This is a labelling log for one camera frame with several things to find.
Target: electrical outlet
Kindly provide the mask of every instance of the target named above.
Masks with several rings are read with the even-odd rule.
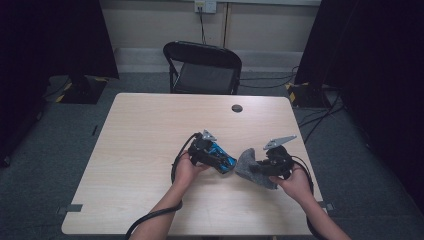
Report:
[[[206,1],[205,12],[206,13],[216,13],[216,1]]]
[[[206,1],[194,1],[194,12],[200,12],[199,9],[202,12],[205,12],[206,10]]]

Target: black folding chair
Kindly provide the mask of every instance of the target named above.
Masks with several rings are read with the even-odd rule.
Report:
[[[234,52],[217,46],[175,41],[166,44],[163,53],[169,63],[171,93],[237,94],[242,63]],[[177,62],[182,63],[180,71],[174,65]]]

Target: black backdrop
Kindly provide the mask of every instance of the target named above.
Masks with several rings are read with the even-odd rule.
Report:
[[[98,0],[0,2],[0,161],[42,110],[53,75],[118,78]]]
[[[323,0],[296,83],[341,87],[364,137],[424,212],[424,2]]]

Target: person's right hand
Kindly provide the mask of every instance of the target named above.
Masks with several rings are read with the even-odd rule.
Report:
[[[297,164],[293,166],[292,174],[287,180],[276,176],[269,177],[269,180],[280,185],[284,189],[284,192],[298,203],[301,200],[306,200],[311,196],[313,197],[308,177]]]

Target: wooden table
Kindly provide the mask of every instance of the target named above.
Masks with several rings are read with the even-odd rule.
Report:
[[[232,106],[243,111],[236,113]],[[286,98],[121,93],[111,107],[72,204],[65,234],[125,234],[171,185],[179,150],[195,132],[207,129],[238,159],[272,138],[297,135],[284,144],[311,170],[315,197],[322,200],[299,128]],[[300,206],[282,189],[268,190],[230,172],[211,168],[191,186],[169,235],[310,235]]]

